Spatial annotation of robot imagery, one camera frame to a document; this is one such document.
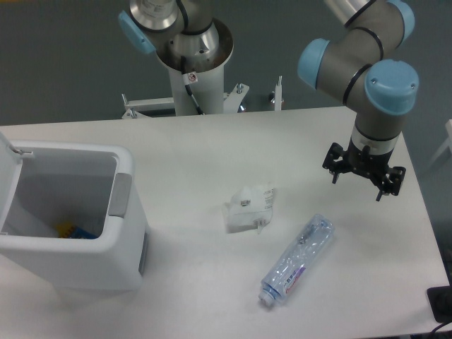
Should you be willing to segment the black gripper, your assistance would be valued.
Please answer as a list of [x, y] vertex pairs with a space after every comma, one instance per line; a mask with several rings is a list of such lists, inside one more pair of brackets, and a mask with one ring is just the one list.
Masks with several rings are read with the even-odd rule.
[[341, 145], [332, 143], [322, 168], [333, 176], [333, 184], [336, 184], [344, 170], [345, 173], [352, 172], [361, 177], [372, 178], [372, 182], [379, 190], [376, 201], [380, 201], [383, 196], [397, 196], [405, 178], [404, 167], [388, 166], [392, 153], [391, 150], [381, 155], [373, 155], [368, 150], [360, 150], [353, 143], [350, 143], [348, 149], [344, 151]]

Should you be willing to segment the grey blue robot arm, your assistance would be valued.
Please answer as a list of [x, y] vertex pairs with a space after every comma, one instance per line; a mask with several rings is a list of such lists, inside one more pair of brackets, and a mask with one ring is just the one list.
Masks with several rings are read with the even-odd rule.
[[[334, 143], [323, 167], [334, 178], [353, 173], [370, 180], [380, 196], [398, 195], [405, 168], [388, 162], [415, 104], [419, 76], [389, 54], [412, 33], [414, 14], [402, 1], [329, 1], [328, 7], [347, 34], [338, 42], [311, 41], [297, 73], [356, 119], [349, 146]], [[118, 22], [138, 51], [156, 54], [169, 71], [178, 115], [237, 112], [239, 102], [224, 94], [232, 35], [209, 1], [131, 1]]]

